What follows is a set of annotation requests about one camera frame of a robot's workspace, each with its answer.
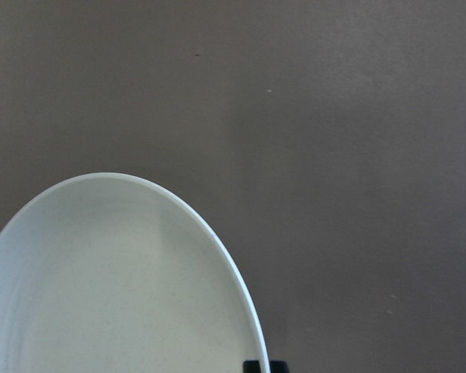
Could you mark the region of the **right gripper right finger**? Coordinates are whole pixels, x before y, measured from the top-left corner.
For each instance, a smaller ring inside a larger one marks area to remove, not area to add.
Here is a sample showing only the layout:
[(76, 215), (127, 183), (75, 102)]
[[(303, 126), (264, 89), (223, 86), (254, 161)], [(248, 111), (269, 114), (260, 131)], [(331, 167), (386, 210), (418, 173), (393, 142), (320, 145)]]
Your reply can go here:
[(288, 363), (286, 361), (270, 361), (270, 372), (271, 373), (290, 373)]

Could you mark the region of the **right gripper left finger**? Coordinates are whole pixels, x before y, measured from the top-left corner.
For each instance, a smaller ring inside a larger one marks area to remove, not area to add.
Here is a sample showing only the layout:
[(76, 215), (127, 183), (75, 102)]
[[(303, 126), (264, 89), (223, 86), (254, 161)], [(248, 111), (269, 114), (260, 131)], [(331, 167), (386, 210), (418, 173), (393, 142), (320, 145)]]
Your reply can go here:
[(259, 361), (244, 361), (242, 363), (243, 373), (261, 373)]

